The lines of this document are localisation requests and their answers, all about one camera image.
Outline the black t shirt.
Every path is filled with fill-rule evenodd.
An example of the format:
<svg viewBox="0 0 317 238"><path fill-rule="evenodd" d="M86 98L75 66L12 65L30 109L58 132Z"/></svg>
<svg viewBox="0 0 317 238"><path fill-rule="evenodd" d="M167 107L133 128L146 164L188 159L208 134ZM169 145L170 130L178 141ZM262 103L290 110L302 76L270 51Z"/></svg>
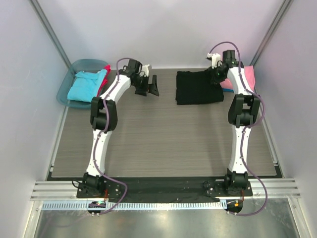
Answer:
<svg viewBox="0 0 317 238"><path fill-rule="evenodd" d="M177 105L203 105L223 102L224 94L219 84L211 84L205 71L178 71L176 75Z"/></svg>

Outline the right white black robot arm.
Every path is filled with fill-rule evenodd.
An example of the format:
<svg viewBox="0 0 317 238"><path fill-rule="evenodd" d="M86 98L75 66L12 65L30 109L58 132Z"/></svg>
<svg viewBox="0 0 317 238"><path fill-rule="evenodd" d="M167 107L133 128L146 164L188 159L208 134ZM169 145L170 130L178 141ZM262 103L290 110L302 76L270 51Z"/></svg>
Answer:
<svg viewBox="0 0 317 238"><path fill-rule="evenodd" d="M208 195L240 196L243 192L251 195L247 168L248 141L251 126L257 120L260 99L249 86L245 70L234 50L224 51L222 55L208 53L207 59L211 61L209 71L213 82L228 79L234 92L227 116L233 135L231 159L224 181L207 182Z"/></svg>

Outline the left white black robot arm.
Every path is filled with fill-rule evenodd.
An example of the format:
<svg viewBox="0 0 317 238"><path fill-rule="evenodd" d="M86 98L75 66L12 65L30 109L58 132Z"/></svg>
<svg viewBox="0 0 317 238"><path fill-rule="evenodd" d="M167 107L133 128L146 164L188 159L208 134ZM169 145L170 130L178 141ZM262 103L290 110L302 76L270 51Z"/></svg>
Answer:
<svg viewBox="0 0 317 238"><path fill-rule="evenodd" d="M108 143L113 131L117 127L117 103L123 94L135 87L135 94L159 96L157 77L151 76L152 66L142 64L138 60L129 58L128 64L116 69L112 84L100 96L91 102L90 123L93 129L93 144L89 164L78 184L77 194L100 198L107 195L117 198L120 190L127 190L127 185L105 174L105 160Z"/></svg>

